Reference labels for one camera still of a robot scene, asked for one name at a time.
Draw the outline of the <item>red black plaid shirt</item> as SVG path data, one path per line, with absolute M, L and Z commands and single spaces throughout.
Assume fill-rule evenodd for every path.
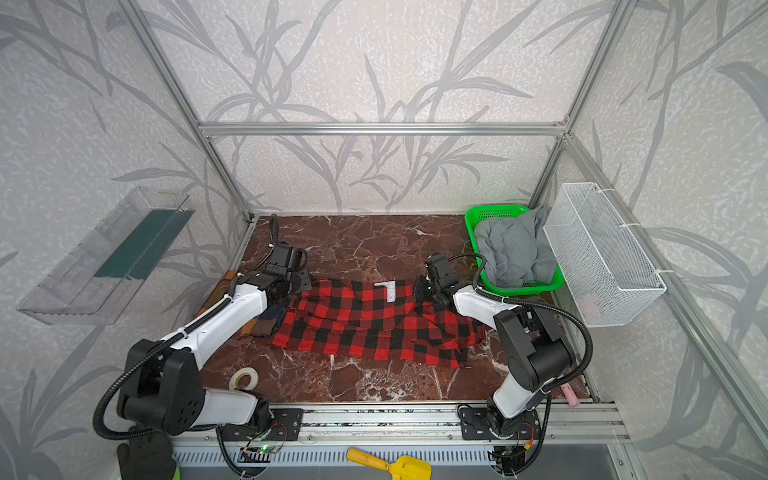
M 460 369 L 485 340 L 480 322 L 421 300 L 405 280 L 319 279 L 295 296 L 271 344 L 290 351 Z

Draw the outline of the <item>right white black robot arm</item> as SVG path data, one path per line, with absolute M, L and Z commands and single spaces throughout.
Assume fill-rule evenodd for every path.
M 565 310 L 481 287 L 485 257 L 472 256 L 480 264 L 467 283 L 453 270 L 457 256 L 430 255 L 415 293 L 497 332 L 509 374 L 489 398 L 487 418 L 500 431 L 522 421 L 554 389 L 581 376 L 593 358 L 594 342 L 585 323 Z

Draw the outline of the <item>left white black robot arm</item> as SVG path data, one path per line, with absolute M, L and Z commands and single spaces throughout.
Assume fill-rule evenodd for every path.
M 271 215 L 269 251 L 260 263 L 236 274 L 223 297 L 186 325 L 130 348 L 124 372 L 95 407 L 94 432 L 114 441 L 226 425 L 268 432 L 273 416 L 266 398 L 238 387 L 207 389 L 201 371 L 243 326 L 261 316 L 275 318 L 310 288 L 306 258 L 305 250 L 280 241 L 279 218 Z

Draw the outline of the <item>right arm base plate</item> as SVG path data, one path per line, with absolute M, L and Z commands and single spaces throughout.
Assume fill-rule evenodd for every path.
M 536 410 L 523 411 L 508 419 L 488 405 L 459 404 L 456 409 L 463 440 L 524 441 L 533 443 L 540 436 L 541 423 Z

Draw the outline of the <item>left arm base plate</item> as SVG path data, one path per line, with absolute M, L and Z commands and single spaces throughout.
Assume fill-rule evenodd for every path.
M 295 442 L 299 438 L 304 410 L 301 408 L 277 408 L 271 411 L 272 422 L 260 430 L 246 425 L 225 425 L 222 438 L 225 442 Z

